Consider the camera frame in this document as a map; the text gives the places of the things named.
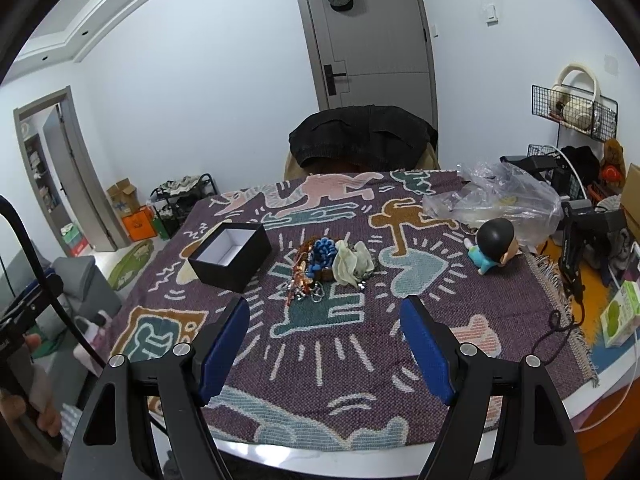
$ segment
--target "light switch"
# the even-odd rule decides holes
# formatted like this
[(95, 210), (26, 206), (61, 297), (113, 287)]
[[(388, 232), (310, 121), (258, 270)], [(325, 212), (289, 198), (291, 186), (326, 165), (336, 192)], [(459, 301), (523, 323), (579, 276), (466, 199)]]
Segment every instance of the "light switch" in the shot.
[(484, 16), (489, 25), (492, 23), (498, 23), (498, 13), (495, 12), (494, 4), (489, 4), (484, 8)]

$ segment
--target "doorway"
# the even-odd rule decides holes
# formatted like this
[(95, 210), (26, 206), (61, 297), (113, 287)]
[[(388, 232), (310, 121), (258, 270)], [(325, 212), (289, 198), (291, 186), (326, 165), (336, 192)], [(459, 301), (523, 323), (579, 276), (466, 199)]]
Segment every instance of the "doorway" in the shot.
[(67, 256), (130, 243), (102, 190), (67, 87), (14, 110), (31, 187)]
[(423, 0), (298, 0), (320, 110), (394, 105), (438, 127)]

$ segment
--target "metal screw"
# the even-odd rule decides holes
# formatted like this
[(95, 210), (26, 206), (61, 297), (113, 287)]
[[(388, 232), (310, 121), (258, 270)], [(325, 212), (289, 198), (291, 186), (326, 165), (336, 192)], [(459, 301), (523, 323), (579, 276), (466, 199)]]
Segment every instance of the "metal screw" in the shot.
[(540, 366), (540, 359), (538, 359), (535, 355), (528, 355), (525, 357), (524, 362), (528, 364), (531, 368), (538, 368)]
[(462, 345), (460, 345), (460, 351), (464, 355), (468, 356), (476, 355), (478, 353), (478, 349), (476, 348), (476, 346), (472, 345), (471, 343), (462, 343)]
[(189, 353), (191, 346), (187, 343), (180, 343), (174, 346), (174, 355), (185, 355)]
[(114, 355), (111, 359), (109, 359), (109, 366), (113, 368), (117, 368), (124, 364), (124, 355), (118, 354)]

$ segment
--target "gray door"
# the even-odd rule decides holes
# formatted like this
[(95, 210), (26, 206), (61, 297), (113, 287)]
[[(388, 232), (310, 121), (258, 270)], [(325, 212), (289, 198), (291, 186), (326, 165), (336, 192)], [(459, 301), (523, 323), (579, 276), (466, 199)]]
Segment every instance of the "gray door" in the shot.
[[(344, 12), (333, 10), (327, 0), (306, 2), (329, 108), (395, 105), (436, 125), (421, 0), (353, 0), (353, 8)], [(334, 76), (335, 92), (329, 70), (346, 74)]]
[(114, 251), (116, 245), (98, 215), (82, 182), (78, 166), (69, 146), (60, 105), (56, 105), (42, 127), (51, 161), (63, 191), (74, 210), (87, 241), (96, 251)]

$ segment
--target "purple blanket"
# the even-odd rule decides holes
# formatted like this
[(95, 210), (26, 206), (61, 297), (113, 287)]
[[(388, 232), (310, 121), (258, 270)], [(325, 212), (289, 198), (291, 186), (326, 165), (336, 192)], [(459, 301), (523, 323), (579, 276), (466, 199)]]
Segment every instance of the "purple blanket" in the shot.
[[(565, 308), (531, 256), (479, 276), (454, 221), (426, 218), (421, 199), (459, 189), (453, 172), (315, 175), (199, 202), (136, 283), (103, 354), (161, 356), (213, 322), (231, 293), (199, 282), (187, 257), (220, 222), (261, 222), (273, 248), (247, 286), (251, 323), (220, 396), (205, 409), (214, 436), (317, 449), (381, 449), (432, 442), (446, 409), (422, 382), (398, 318), (418, 295), (460, 341), (519, 361)], [(324, 300), (285, 306), (280, 285), (310, 236), (364, 241), (379, 259), (363, 292), (324, 285)], [(540, 349), (550, 355), (561, 335)], [(592, 377), (575, 334), (548, 371), (561, 397)], [(486, 428), (500, 413), (489, 406)], [(158, 399), (150, 407), (161, 413)]]

